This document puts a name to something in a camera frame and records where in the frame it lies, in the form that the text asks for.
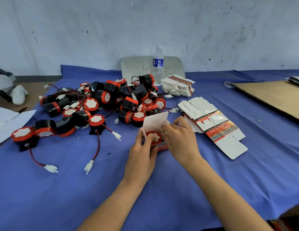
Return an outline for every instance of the water bottle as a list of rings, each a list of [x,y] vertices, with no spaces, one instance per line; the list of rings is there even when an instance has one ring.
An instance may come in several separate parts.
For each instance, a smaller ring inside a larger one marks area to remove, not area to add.
[[[161,78],[163,76],[163,47],[158,45],[156,48],[156,55],[153,58],[153,72],[155,86],[161,85]]]

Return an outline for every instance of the cardboard box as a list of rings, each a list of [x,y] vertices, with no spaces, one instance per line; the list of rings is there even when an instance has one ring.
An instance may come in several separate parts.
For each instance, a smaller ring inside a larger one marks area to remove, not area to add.
[[[160,133],[160,129],[164,124],[170,124],[170,122],[167,120],[168,114],[169,112],[162,112],[145,117],[142,126],[144,138],[146,138],[145,133],[150,131],[156,131]],[[158,152],[168,149],[167,143],[163,139],[161,143],[153,144],[151,149],[155,146],[158,146]]]

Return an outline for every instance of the red and black wire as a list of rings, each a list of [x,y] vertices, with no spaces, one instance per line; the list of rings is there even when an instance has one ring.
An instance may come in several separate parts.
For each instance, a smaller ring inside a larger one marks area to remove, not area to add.
[[[45,164],[39,163],[39,162],[34,158],[32,149],[31,149],[30,147],[28,147],[28,149],[29,149],[29,152],[30,152],[30,155],[31,155],[33,161],[34,161],[36,164],[39,164],[40,166],[45,167],[45,166],[46,166]]]

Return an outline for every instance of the blue fabric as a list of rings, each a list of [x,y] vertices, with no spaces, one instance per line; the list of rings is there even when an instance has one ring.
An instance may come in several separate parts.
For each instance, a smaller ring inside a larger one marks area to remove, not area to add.
[[[81,82],[121,78],[120,71],[77,66],[62,66],[62,74],[56,86],[75,88]],[[204,134],[196,134],[202,157],[264,219],[277,218],[299,203],[299,125],[222,83],[274,81],[294,74],[299,70],[186,73],[196,81],[192,97],[202,96],[213,103],[246,135],[241,142],[248,151],[231,160]],[[188,98],[167,99],[167,107],[177,107],[183,99]],[[39,105],[36,109],[36,118],[48,118]],[[170,113],[168,120],[178,116]],[[12,140],[6,141],[0,147],[0,230],[75,230],[123,177],[138,129],[115,124],[116,118],[112,114],[106,124],[122,135],[122,141],[104,131],[88,175],[83,168],[97,148],[97,136],[89,135],[89,129],[79,129],[66,138],[40,139],[33,149],[37,160],[56,165],[58,174],[35,164],[27,151],[20,153]],[[197,184],[169,151],[163,151],[123,230],[194,231],[219,226]]]

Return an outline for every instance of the white paper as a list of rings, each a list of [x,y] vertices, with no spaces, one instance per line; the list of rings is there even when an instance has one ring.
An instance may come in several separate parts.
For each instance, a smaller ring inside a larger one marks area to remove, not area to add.
[[[22,112],[5,123],[0,128],[0,143],[8,139],[15,130],[23,127],[35,112],[36,110]],[[13,115],[16,115],[16,112],[0,107],[0,123],[8,120]]]
[[[167,123],[169,112],[157,113],[144,118],[143,129],[147,133],[149,131],[159,132],[160,128]]]

